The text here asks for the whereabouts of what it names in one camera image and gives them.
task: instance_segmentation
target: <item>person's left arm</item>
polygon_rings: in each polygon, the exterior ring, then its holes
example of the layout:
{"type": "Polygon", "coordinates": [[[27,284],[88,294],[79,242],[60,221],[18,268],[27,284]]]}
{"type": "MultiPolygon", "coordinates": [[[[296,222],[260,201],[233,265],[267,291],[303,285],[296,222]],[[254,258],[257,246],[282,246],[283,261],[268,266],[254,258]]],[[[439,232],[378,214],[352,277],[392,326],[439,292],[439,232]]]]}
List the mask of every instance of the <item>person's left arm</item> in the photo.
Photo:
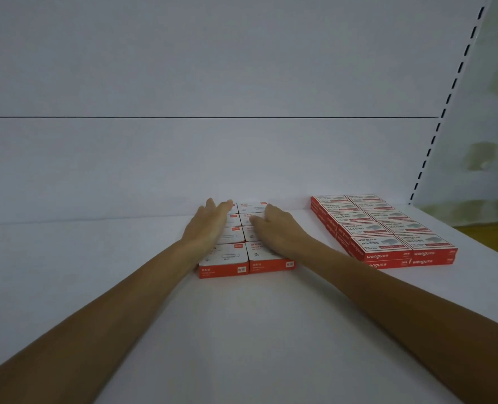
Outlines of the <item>person's left arm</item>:
{"type": "Polygon", "coordinates": [[[0,403],[92,402],[165,298],[216,244],[232,208],[212,199],[182,239],[0,365],[0,403]]]}

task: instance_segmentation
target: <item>person's left hand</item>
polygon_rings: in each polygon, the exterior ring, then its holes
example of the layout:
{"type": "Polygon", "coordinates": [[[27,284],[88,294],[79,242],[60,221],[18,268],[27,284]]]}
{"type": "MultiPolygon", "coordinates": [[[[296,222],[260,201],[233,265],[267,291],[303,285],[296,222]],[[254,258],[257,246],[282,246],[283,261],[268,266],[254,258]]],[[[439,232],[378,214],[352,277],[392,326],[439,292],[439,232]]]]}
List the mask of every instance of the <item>person's left hand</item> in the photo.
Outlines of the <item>person's left hand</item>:
{"type": "Polygon", "coordinates": [[[217,207],[211,198],[206,206],[200,206],[182,235],[182,241],[193,244],[202,258],[211,251],[221,236],[226,225],[226,216],[234,206],[232,200],[225,201],[217,207]]]}

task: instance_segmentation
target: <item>hand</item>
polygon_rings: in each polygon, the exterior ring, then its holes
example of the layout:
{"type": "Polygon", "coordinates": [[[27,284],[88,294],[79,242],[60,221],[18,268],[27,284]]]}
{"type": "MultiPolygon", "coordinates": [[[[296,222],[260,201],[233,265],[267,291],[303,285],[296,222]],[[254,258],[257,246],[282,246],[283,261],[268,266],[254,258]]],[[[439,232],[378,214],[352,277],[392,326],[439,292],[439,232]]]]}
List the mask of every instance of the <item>hand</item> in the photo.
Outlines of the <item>hand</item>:
{"type": "Polygon", "coordinates": [[[226,216],[233,206],[234,202],[229,200],[216,207],[213,200],[208,198],[206,206],[200,206],[185,227],[182,241],[196,247],[199,255],[204,258],[221,236],[226,225],[226,216]]]}
{"type": "Polygon", "coordinates": [[[265,219],[252,215],[249,220],[261,241],[273,251],[296,261],[300,251],[315,241],[290,213],[271,204],[266,206],[265,213],[265,219]]]}

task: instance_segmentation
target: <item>forearm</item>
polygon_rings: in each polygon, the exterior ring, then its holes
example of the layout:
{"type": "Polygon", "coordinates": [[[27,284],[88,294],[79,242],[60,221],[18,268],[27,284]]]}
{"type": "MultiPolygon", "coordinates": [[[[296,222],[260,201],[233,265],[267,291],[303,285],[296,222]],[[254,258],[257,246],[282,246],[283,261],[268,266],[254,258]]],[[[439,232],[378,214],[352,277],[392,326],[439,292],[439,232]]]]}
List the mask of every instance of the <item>forearm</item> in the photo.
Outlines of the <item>forearm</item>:
{"type": "Polygon", "coordinates": [[[199,260],[177,242],[0,366],[0,403],[88,403],[199,260]]]}
{"type": "Polygon", "coordinates": [[[298,260],[335,285],[464,402],[498,402],[498,323],[316,240],[298,260]]]}

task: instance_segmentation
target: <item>white tabletop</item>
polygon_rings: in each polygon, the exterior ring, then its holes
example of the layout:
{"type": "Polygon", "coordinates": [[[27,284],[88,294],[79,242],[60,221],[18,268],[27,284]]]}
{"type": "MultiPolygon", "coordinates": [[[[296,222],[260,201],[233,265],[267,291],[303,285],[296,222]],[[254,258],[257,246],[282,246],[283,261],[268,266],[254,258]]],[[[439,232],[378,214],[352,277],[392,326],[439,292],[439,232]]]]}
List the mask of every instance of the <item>white tabletop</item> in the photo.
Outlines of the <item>white tabletop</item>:
{"type": "MultiPolygon", "coordinates": [[[[498,322],[498,254],[398,207],[459,248],[386,272],[498,322]]],[[[307,232],[341,249],[309,210],[307,232]]],[[[189,217],[0,226],[0,363],[178,239],[189,217]]],[[[456,403],[344,295],[305,268],[189,275],[98,403],[456,403]]]]}

